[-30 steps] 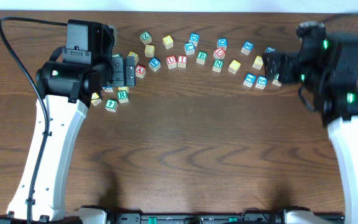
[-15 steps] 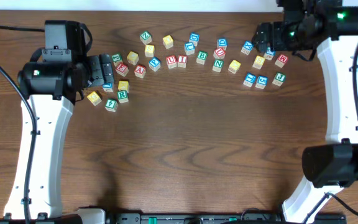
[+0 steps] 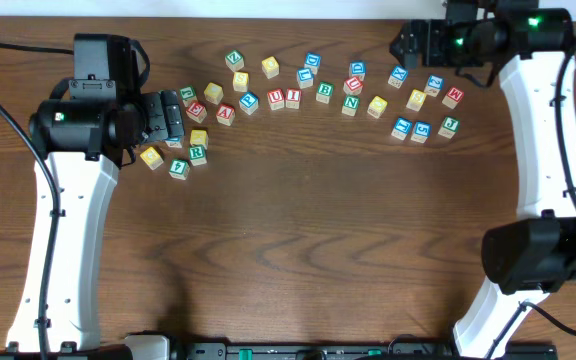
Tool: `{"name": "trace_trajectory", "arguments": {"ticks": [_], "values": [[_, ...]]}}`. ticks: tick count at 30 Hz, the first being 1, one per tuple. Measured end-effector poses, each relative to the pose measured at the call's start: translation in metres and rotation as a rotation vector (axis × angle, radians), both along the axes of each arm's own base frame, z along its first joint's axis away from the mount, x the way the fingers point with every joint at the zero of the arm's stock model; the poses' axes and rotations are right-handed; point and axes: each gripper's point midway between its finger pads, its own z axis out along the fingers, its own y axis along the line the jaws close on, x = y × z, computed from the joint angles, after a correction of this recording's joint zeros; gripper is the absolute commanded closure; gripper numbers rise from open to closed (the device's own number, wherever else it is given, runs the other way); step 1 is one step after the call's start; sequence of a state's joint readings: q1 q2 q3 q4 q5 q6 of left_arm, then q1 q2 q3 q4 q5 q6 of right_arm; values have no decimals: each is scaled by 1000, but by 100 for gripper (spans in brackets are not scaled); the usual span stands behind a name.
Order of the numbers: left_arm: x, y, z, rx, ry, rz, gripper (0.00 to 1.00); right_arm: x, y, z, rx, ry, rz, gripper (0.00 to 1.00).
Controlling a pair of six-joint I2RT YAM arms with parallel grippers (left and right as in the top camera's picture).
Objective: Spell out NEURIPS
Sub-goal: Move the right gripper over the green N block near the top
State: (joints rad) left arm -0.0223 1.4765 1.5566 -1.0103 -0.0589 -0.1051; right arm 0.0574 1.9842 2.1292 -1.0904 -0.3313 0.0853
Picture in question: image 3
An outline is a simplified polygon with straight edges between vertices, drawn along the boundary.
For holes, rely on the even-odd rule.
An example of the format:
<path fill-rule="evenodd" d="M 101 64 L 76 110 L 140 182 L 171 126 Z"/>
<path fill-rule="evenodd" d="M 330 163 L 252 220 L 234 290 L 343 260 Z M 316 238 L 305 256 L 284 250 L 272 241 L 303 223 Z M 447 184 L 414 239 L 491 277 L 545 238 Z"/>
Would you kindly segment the red E block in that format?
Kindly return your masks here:
<path fill-rule="evenodd" d="M 207 116 L 207 110 L 199 101 L 192 101 L 186 108 L 186 114 L 191 120 L 202 123 Z"/>

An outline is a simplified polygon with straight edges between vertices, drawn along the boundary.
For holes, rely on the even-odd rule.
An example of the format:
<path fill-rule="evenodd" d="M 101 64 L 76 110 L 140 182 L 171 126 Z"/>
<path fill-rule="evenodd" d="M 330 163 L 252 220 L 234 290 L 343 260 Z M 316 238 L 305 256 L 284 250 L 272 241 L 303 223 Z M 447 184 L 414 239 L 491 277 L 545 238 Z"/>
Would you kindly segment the green N block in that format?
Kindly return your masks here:
<path fill-rule="evenodd" d="M 354 95 L 346 95 L 342 105 L 342 113 L 348 116 L 355 116 L 359 108 L 360 99 Z"/>

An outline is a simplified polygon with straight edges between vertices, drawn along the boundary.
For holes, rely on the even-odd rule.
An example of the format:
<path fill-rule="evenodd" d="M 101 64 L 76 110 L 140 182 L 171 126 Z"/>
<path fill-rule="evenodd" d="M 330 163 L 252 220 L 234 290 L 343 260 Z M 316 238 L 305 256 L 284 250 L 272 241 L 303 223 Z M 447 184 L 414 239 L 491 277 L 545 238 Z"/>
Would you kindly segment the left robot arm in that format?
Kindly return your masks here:
<path fill-rule="evenodd" d="M 78 34 L 74 75 L 30 117 L 37 210 L 23 297 L 6 351 L 37 358 L 100 348 L 97 281 L 109 203 L 123 157 L 182 137 L 175 91 L 143 93 L 150 61 L 138 41 Z"/>

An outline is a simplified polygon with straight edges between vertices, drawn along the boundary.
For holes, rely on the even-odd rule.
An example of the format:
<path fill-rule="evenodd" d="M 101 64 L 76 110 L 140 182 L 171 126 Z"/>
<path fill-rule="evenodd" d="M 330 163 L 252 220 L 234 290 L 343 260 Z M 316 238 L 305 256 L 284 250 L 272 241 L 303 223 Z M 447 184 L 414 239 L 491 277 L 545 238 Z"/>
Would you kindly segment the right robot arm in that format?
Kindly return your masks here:
<path fill-rule="evenodd" d="M 512 120 L 519 174 L 515 222 L 482 240 L 484 282 L 446 345 L 413 345 L 417 359 L 549 359 L 545 346 L 513 346 L 521 322 L 576 279 L 576 26 L 535 1 L 451 1 L 441 20 L 410 20 L 390 53 L 405 69 L 489 65 Z"/>

